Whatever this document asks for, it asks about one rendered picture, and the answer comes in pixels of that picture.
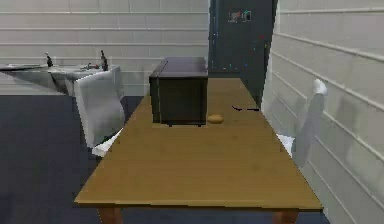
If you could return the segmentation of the black microwave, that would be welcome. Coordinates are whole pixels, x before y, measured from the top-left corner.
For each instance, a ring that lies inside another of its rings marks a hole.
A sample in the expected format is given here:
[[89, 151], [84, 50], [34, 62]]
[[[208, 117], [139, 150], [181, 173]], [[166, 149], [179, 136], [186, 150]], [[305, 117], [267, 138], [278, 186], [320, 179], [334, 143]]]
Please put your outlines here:
[[149, 76], [154, 123], [206, 124], [208, 74], [204, 57], [166, 57]]

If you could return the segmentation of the brown wooden table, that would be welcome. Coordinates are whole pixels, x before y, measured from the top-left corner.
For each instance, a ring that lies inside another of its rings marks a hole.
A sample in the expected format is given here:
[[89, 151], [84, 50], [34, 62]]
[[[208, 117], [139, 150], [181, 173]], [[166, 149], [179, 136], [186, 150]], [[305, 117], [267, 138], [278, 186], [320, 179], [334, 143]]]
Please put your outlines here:
[[144, 97], [75, 198], [102, 224], [123, 224], [128, 207], [271, 211], [295, 224], [323, 207], [238, 78], [208, 82], [208, 112], [221, 124], [154, 123]]

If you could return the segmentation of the dark grey fridge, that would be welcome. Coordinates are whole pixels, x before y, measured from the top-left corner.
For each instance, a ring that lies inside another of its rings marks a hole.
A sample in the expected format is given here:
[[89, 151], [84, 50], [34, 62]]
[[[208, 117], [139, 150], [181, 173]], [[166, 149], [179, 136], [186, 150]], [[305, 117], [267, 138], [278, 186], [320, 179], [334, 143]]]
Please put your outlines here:
[[[278, 0], [210, 0], [208, 76], [240, 78], [261, 106]], [[250, 22], [229, 13], [250, 10]]]

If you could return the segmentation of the white chair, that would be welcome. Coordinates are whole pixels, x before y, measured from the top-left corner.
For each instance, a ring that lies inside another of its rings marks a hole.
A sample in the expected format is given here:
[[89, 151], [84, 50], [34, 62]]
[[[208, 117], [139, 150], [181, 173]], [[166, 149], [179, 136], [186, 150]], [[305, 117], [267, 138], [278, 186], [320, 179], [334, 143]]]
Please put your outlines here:
[[125, 114], [111, 71], [98, 72], [74, 83], [86, 145], [104, 157], [124, 127]]
[[297, 167], [304, 166], [324, 111], [327, 87], [320, 79], [313, 81], [313, 97], [304, 124], [295, 137], [278, 134], [277, 137]]

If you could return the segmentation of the colourful fridge magnets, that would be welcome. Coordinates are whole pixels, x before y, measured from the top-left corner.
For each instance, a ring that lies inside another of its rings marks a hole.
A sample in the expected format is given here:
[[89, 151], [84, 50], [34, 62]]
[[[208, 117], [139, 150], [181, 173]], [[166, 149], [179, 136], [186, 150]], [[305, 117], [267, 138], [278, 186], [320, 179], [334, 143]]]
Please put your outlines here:
[[250, 22], [252, 19], [252, 12], [250, 10], [230, 12], [229, 23], [243, 23]]

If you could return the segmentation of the grey kitchen counter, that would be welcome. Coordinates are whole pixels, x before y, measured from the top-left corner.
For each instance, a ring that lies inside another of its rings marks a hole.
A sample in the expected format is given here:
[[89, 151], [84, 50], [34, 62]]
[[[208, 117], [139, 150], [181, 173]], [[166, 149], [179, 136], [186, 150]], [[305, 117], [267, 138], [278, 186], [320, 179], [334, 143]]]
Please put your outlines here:
[[0, 72], [29, 83], [37, 84], [57, 92], [74, 95], [73, 84], [77, 79], [102, 72], [89, 63], [88, 65], [43, 64], [0, 64]]

